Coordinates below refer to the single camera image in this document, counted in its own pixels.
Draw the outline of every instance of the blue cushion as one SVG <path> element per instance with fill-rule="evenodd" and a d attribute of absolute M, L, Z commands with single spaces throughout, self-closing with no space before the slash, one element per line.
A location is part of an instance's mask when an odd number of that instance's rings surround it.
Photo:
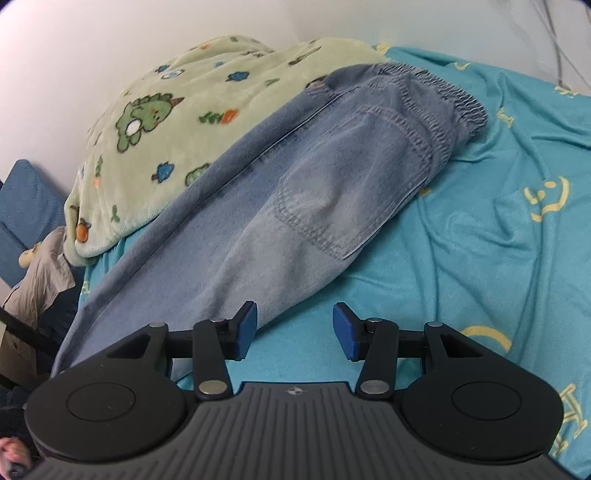
<path fill-rule="evenodd" d="M 11 287 L 26 272 L 18 256 L 66 224 L 64 202 L 27 160 L 14 164 L 0 189 L 0 277 Z"/>

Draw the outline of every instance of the bed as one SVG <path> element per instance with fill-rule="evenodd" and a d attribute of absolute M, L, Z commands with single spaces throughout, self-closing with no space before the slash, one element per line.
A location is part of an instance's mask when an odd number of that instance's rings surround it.
<path fill-rule="evenodd" d="M 228 364 L 233 384 L 355 382 L 361 365 L 345 361 L 332 334 L 337 301 L 406 329 L 437 319 L 560 392 L 566 416 L 551 455 L 588 475 L 591 298 L 583 218 L 591 194 L 591 99 L 454 57 L 376 48 L 475 95 L 490 126 L 340 277 L 258 332 L 248 358 Z M 100 294 L 103 277 L 144 229 L 87 268 L 81 303 Z M 397 386 L 418 374 L 418 364 L 402 361 Z M 192 388 L 191 377 L 179 385 Z"/>

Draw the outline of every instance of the smiley face print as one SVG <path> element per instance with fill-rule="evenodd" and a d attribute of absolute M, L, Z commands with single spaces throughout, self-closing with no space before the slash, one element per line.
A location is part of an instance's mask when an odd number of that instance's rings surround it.
<path fill-rule="evenodd" d="M 531 219 L 534 222 L 541 222 L 544 215 L 550 212 L 559 212 L 564 208 L 570 196 L 570 182 L 564 177 L 558 177 L 560 183 L 554 180 L 546 180 L 544 189 L 538 190 L 535 194 L 524 188 L 523 195 L 531 205 L 540 204 L 542 207 L 539 213 L 531 212 Z"/>

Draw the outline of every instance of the orange fruit print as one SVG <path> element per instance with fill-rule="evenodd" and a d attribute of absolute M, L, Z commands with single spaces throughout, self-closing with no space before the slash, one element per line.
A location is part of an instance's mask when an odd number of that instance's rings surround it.
<path fill-rule="evenodd" d="M 223 113 L 221 124 L 228 124 L 238 116 L 238 110 L 226 110 Z"/>

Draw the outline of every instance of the denim jeans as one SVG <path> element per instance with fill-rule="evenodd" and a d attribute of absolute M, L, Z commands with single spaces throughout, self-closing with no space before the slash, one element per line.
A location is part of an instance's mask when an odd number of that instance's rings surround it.
<path fill-rule="evenodd" d="M 150 224 L 78 311 L 53 373 L 149 322 L 189 329 L 253 300 L 266 324 L 337 277 L 486 120 L 405 64 L 312 82 Z M 176 361 L 173 379 L 190 368 Z"/>

